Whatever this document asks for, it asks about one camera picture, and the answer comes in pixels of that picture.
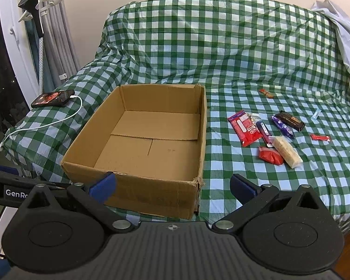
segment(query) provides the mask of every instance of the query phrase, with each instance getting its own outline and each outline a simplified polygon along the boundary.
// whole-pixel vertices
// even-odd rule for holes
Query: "green and white checkered tablecloth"
[[[63,155],[117,85],[200,83],[207,91],[207,141],[205,186],[194,219],[215,222],[239,207],[229,191],[231,175],[239,173],[281,190],[310,184],[342,229],[350,231],[348,79],[333,27],[321,14],[270,0],[132,2],[109,15],[95,59],[59,88],[74,89],[83,99],[79,114],[13,135],[4,147],[32,176],[66,181],[60,166]],[[275,98],[264,97],[261,88]],[[77,100],[62,108],[34,109],[17,128],[63,119],[78,107]],[[317,108],[322,112],[312,121]],[[241,109],[259,113],[273,135],[280,132],[268,119],[279,110],[304,121],[305,129],[292,142],[303,167],[290,169],[258,159],[262,140],[242,148],[227,121]],[[311,133],[329,135],[332,141],[312,141]],[[172,220],[118,212],[134,222]]]

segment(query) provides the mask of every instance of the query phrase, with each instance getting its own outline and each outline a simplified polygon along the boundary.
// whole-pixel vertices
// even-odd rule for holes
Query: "cream-colored snack in plastic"
[[[284,136],[274,137],[272,138],[271,142],[272,145],[276,148],[276,150],[280,153],[280,155],[283,156],[285,162],[288,163],[291,168],[295,168],[303,164],[303,160],[301,159],[301,157],[290,145],[290,143],[285,139]]]

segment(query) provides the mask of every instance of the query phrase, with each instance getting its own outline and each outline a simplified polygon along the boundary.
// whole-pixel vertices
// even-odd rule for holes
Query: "cardboard box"
[[[84,126],[61,165],[73,182],[116,174],[105,203],[190,219],[198,209],[206,142],[201,85],[117,87]]]

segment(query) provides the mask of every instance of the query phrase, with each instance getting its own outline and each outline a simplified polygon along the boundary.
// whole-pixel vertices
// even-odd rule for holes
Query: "metal bolt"
[[[229,220],[219,220],[215,223],[215,226],[220,230],[230,230],[233,227],[233,223]]]
[[[131,222],[127,220],[117,220],[113,222],[113,227],[117,230],[126,230],[131,226]]]

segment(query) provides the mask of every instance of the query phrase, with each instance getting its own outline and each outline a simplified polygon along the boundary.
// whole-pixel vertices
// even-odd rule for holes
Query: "white cloth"
[[[330,0],[316,1],[311,10],[324,14],[336,25],[337,43],[342,60],[350,73],[350,18],[338,5]]]

